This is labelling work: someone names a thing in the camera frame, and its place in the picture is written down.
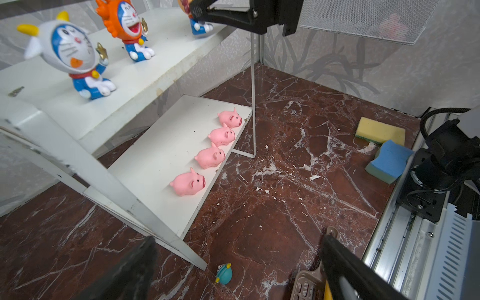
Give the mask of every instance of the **white doraemon figurine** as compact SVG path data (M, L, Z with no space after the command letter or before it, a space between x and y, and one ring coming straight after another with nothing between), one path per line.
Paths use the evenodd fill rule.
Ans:
M116 89L101 75L108 65L107 51L100 44L95 51L85 30L69 22L67 12L38 27L22 24L17 30L32 37L25 49L25 59L40 55L49 65L67 72L82 97L93 100Z

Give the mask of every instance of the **screw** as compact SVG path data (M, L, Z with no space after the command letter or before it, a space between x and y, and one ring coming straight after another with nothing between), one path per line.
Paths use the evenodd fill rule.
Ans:
M22 90L24 89L23 86L17 88L17 89L14 89L13 91L11 91L8 96L10 97L16 97Z

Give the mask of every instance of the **white tilted board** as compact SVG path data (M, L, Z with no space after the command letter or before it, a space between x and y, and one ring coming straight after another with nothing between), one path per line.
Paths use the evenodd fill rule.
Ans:
M244 122L233 129L235 141L220 146L225 151L225 161L204 170L193 158L200 150L211 147L207 135L221 127L217 113L233 108ZM108 171L183 239L251 115L250 107L184 95ZM190 171L190 167L205 177L206 186L195 195L177 196L169 183L177 175ZM89 187L84 194L145 229L95 188Z
M107 49L109 65L102 76L117 86L110 96L82 98L68 74L35 57L0 71L0 97L23 86L16 100L46 112L93 153L234 31L215 24L213 32L194 36L180 8L153 9L140 16L149 28L145 45L156 54L150 60L131 60L122 41L106 29L89 35L94 45L100 42Z

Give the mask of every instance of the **pink pig figurine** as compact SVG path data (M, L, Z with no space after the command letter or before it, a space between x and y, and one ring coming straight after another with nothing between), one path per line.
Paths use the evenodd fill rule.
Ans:
M204 169L216 167L225 160L225 152L212 143L212 147L200 151L195 160Z
M173 187L178 196L195 195L205 187L205 177L195 173L193 168L190 168L190 172L175 177L170 186Z
M223 127L213 129L208 135L208 138L217 147L220 145L228 145L235 140L235 132L223 123Z
M241 126L241 116L238 115L237 109L234 108L233 111L222 111L217 114L220 124L226 124L229 128L235 128Z

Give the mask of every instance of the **metal bracket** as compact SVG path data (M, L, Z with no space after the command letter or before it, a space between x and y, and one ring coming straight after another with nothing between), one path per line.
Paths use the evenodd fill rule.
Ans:
M255 158L257 156L257 137L256 137L256 122L255 122L255 61L257 56L255 55L255 47L253 46L253 37L254 33L250 32L250 53L252 55L252 62L250 69L252 71L252 122L253 122L253 154L247 153L245 151L240 151L237 149L233 149L232 152L236 154L240 154L249 158Z
M74 179L70 174L66 173L64 170L56 166L53 162L43 157L40 154L40 151L37 150L36 145L35 147L32 147L31 145L34 144L28 142L27 140L25 140L25 143L22 143L22 139L15 139L13 138L13 136L15 135L9 134L9 132L0 129L0 143L5 144L15 153L17 153L21 157L28 159L37 167L52 175L55 179L60 180L61 182L71 187L77 193L82 194L87 189L87 187Z
M265 35L257 35L257 63L264 64Z

